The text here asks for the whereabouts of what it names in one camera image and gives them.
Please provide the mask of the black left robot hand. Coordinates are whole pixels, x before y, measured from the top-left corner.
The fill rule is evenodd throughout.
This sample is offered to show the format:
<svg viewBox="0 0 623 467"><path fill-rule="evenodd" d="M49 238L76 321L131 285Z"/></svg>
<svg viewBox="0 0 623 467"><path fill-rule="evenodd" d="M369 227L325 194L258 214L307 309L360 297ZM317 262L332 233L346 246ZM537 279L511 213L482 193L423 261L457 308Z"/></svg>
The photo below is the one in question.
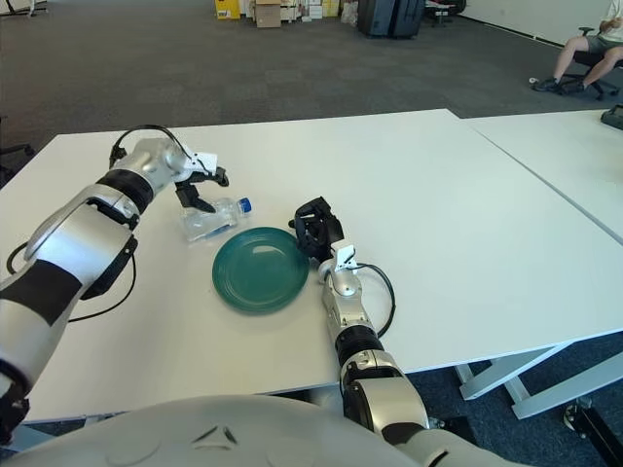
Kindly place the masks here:
<svg viewBox="0 0 623 467"><path fill-rule="evenodd" d="M175 192L183 207L194 208L198 211L210 214L216 212L216 209L212 204L200 197L199 191L196 188L196 184L206 181L215 182L220 187L229 186L226 169L221 166L217 166L214 173L201 173L195 171L189 179L175 183Z"/></svg>

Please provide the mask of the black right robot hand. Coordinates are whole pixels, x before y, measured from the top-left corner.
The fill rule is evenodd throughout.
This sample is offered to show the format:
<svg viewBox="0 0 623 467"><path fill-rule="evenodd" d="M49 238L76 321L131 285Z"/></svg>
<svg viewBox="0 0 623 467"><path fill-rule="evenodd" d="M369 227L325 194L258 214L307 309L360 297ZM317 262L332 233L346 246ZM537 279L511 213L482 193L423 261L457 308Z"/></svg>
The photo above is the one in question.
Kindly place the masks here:
<svg viewBox="0 0 623 467"><path fill-rule="evenodd" d="M299 207L288 227L295 231L298 249L322 263L332 257L331 245L345 238L342 225L323 197Z"/></svg>

